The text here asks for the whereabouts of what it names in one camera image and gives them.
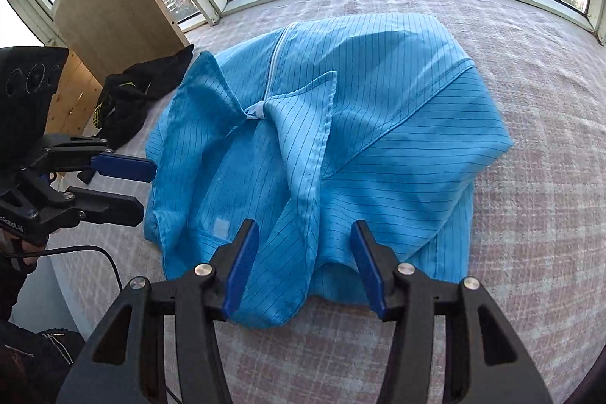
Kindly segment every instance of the blue shirt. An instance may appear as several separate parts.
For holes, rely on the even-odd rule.
[[[435,18],[291,23],[203,52],[152,131],[145,236],[169,279],[245,218],[261,245],[233,319],[288,321],[309,295],[366,303],[349,247],[376,240],[429,276],[467,273],[473,179],[511,147],[473,61]]]

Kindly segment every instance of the shirt sleeve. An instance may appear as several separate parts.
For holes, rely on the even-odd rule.
[[[13,268],[10,259],[0,257],[0,320],[8,321],[10,318],[26,278],[26,273]]]

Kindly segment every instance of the camera lens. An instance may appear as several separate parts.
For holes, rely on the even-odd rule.
[[[8,96],[13,96],[17,91],[17,86],[19,85],[19,78],[23,75],[21,69],[15,69],[6,81],[6,94]]]
[[[59,84],[59,78],[61,77],[61,68],[54,66],[46,76],[46,84],[49,86],[57,86]]]
[[[28,93],[35,93],[44,79],[44,64],[36,64],[27,75],[25,88]]]

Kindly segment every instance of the black cable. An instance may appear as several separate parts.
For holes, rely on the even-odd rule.
[[[101,247],[97,247],[96,245],[76,245],[73,247],[63,247],[63,248],[53,248],[51,250],[44,250],[42,252],[32,252],[27,254],[7,254],[5,252],[0,252],[0,256],[8,257],[9,259],[29,259],[31,257],[43,257],[43,256],[56,256],[59,254],[69,254],[71,252],[82,252],[86,250],[92,250],[93,252],[101,252],[107,260],[110,261],[111,268],[114,271],[114,276],[116,276],[116,282],[120,291],[122,291],[122,280],[120,279],[120,274],[117,272],[116,263],[111,258],[111,255],[107,253],[106,250]]]
[[[183,402],[181,402],[179,400],[179,398],[177,396],[175,396],[175,394],[173,393],[173,391],[171,389],[169,389],[168,387],[166,387],[166,391],[169,393],[169,396],[171,396],[173,399],[175,399],[175,402],[177,404],[183,404]]]

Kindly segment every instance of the bed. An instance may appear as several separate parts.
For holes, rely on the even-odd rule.
[[[487,286],[561,403],[606,343],[606,49],[592,34],[513,0],[282,0],[187,37],[196,57],[292,21],[380,12],[436,16],[476,62],[503,116],[514,147],[476,180],[469,272]],[[169,99],[120,153],[144,156]],[[83,186],[73,174],[62,187],[69,185]],[[90,187],[145,204],[150,186],[97,175]],[[50,241],[86,243],[105,248],[124,280],[163,278],[160,252],[142,226],[81,223]],[[117,295],[110,266],[95,253],[56,257],[53,265],[86,335]],[[374,403],[393,333],[366,307],[319,298],[279,328],[216,328],[233,401],[251,404]],[[173,337],[169,321],[167,383],[176,390]],[[431,404],[441,402],[444,349],[437,320]]]

